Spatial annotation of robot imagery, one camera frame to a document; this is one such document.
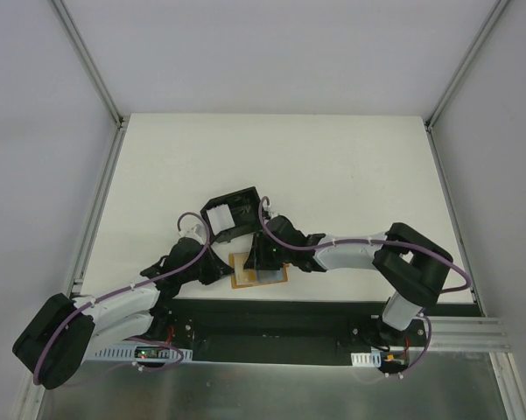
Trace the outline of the black plastic card box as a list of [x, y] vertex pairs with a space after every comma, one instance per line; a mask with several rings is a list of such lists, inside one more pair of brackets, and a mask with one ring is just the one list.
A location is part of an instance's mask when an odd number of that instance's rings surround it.
[[[260, 202], [261, 199], [254, 186], [210, 199], [200, 210], [202, 219], [210, 229], [210, 243], [231, 242], [240, 236], [259, 231], [262, 228], [258, 215]], [[207, 218], [207, 210], [223, 204], [229, 206], [235, 227], [214, 235]]]

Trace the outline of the yellow leather card holder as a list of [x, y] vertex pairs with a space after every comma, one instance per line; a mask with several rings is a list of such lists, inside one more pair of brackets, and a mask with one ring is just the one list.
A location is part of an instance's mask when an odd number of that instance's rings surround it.
[[229, 266], [234, 270], [231, 275], [231, 287], [233, 289], [246, 289], [251, 287], [258, 287], [268, 284], [280, 284], [288, 281], [287, 270], [288, 264], [284, 264], [280, 270], [255, 270], [256, 272], [256, 283], [250, 287], [236, 287], [235, 286], [235, 268], [234, 268], [234, 254], [230, 254], [228, 257]]

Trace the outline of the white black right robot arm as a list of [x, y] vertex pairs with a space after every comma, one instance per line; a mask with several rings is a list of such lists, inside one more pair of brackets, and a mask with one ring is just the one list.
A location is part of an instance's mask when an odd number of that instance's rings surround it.
[[386, 349], [406, 337], [423, 309], [438, 302], [450, 270], [447, 263], [452, 262], [445, 249], [402, 222], [365, 239], [303, 234], [288, 218], [277, 216], [254, 233], [243, 268], [277, 271], [291, 264], [307, 273], [340, 269], [380, 273], [395, 292], [375, 326], [360, 331], [369, 345]]

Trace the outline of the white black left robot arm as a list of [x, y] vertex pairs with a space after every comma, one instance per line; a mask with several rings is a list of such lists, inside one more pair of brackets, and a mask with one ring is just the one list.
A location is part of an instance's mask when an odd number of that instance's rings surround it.
[[83, 361], [132, 338], [166, 341], [175, 324], [170, 302], [184, 284], [210, 285], [233, 274], [213, 250], [181, 238], [135, 281], [99, 297], [48, 298], [13, 344], [13, 354], [46, 389], [67, 382]]

